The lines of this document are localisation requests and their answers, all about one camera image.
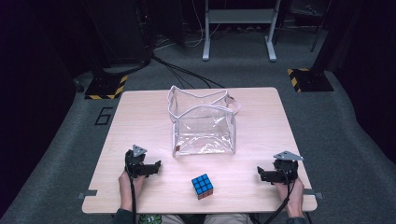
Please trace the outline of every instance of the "yellow black hazard stripe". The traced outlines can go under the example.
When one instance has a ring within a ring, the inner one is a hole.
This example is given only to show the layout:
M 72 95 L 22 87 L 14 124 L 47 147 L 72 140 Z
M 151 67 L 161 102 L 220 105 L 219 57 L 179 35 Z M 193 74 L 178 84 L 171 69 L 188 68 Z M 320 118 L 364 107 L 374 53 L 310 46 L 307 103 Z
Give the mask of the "yellow black hazard stripe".
M 128 77 L 125 76 L 125 77 L 123 77 L 121 79 L 120 85 L 117 88 L 117 90 L 114 92 L 114 94 L 109 94 L 109 95 L 85 95 L 85 99 L 105 100 L 105 99 L 116 99 L 116 98 L 119 98 L 121 93 L 122 93 L 123 87 L 125 86 L 125 82 L 126 82 L 127 78 Z
M 301 69 L 288 69 L 288 74 L 291 80 L 291 85 L 293 86 L 295 91 L 301 91 L 301 88 L 297 82 L 297 78 L 294 75 L 295 71 L 309 71 L 307 68 L 301 68 Z

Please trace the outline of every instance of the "gray carpet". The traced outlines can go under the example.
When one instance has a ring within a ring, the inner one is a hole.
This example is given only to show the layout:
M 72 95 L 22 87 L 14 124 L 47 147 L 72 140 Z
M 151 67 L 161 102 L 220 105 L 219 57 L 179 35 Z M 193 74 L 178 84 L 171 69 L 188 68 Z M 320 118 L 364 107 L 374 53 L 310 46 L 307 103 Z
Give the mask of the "gray carpet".
M 226 88 L 277 88 L 311 184 L 325 196 L 310 213 L 314 223 L 394 223 L 396 166 L 357 123 L 335 76 L 326 72 L 334 87 L 331 92 L 295 92 L 291 86 L 287 69 L 312 66 L 324 36 L 311 53 L 312 33 L 283 31 L 276 45 L 276 63 L 269 62 L 263 33 L 257 32 L 212 40 L 209 62 L 202 61 L 203 43 L 195 48 L 168 46 L 154 53 Z M 195 77 L 180 75 L 194 88 L 207 88 Z M 77 79 L 87 88 L 92 75 Z M 181 87 L 164 65 L 152 61 L 128 76 L 124 90 L 168 90 L 172 85 Z M 96 119 L 103 107 L 112 107 L 106 113 L 113 116 L 119 99 L 83 98 L 83 93 L 76 94 L 62 127 L 1 224 L 111 223 L 110 215 L 82 213 L 78 194 L 90 185 L 110 126 L 94 125 Z M 268 216 L 260 214 L 261 222 Z M 285 218 L 281 214 L 273 222 L 284 223 Z

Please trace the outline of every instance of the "table top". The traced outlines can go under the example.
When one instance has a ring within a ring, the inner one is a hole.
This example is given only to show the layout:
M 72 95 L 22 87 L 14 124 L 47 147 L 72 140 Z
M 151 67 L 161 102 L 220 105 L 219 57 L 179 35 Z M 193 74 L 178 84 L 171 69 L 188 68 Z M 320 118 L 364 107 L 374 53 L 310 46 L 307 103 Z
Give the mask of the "table top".
M 133 145 L 146 149 L 145 164 L 162 161 L 160 171 L 145 179 L 137 198 L 140 214 L 214 214 L 273 212 L 280 205 L 276 188 L 261 181 L 257 166 L 274 171 L 274 155 L 285 150 L 299 155 L 278 92 L 274 88 L 227 89 L 242 106 L 236 115 L 236 153 L 172 156 L 169 91 L 126 91 L 109 129 L 90 190 L 82 210 L 87 214 L 113 214 L 120 207 L 118 177 L 125 153 Z M 188 90 L 208 94 L 214 89 Z M 304 164 L 299 177 L 311 189 Z M 202 200 L 191 180 L 207 174 L 214 193 Z M 304 196 L 304 211 L 317 208 L 313 195 Z

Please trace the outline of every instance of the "rubik's cube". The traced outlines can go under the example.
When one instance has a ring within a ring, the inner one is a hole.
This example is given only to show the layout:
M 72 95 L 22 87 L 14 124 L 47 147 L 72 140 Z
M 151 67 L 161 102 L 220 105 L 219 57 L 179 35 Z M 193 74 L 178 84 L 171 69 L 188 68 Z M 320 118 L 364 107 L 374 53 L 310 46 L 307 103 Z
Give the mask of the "rubik's cube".
M 194 185 L 195 192 L 198 195 L 198 200 L 213 194 L 213 185 L 210 182 L 207 174 L 200 175 L 192 179 L 191 182 Z

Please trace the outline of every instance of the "clear plastic bag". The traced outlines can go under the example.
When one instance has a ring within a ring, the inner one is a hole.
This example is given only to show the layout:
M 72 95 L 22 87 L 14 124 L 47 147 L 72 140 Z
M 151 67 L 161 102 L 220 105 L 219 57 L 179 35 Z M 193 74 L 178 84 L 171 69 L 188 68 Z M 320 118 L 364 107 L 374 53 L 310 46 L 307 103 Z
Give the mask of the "clear plastic bag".
M 197 96 L 173 86 L 168 103 L 174 156 L 235 153 L 235 115 L 240 105 L 226 90 Z

